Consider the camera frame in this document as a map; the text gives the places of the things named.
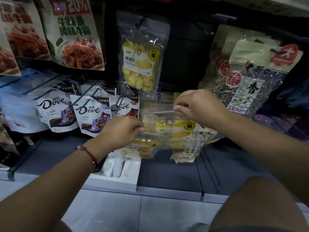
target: hand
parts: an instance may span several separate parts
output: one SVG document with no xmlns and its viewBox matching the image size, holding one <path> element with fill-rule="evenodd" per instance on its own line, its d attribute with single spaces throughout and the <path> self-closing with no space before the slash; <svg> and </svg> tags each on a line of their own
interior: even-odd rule
<svg viewBox="0 0 309 232">
<path fill-rule="evenodd" d="M 180 111 L 200 125 L 215 130 L 226 121 L 230 113 L 213 93 L 203 89 L 183 92 L 176 99 L 174 110 Z"/>
<path fill-rule="evenodd" d="M 98 136 L 85 143 L 100 161 L 110 152 L 123 148 L 144 132 L 144 124 L 133 116 L 118 116 L 110 119 Z"/>
</svg>

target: red string bracelet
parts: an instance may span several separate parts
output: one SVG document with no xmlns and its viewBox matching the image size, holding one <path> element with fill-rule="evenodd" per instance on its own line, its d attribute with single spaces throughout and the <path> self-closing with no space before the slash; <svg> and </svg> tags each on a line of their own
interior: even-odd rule
<svg viewBox="0 0 309 232">
<path fill-rule="evenodd" d="M 92 163 L 95 164 L 95 167 L 98 167 L 98 161 L 95 159 L 95 157 L 89 151 L 87 151 L 86 147 L 77 146 L 76 149 L 81 150 L 81 151 L 85 151 L 91 157 Z"/>
</svg>

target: right hand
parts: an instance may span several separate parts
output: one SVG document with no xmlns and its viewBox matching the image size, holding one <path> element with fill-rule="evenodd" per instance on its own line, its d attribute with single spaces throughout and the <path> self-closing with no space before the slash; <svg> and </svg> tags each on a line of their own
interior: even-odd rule
<svg viewBox="0 0 309 232">
<path fill-rule="evenodd" d="M 217 131 L 230 114 L 230 111 L 213 93 L 203 89 L 183 92 L 176 99 L 174 110 L 180 111 L 200 125 Z"/>
</svg>

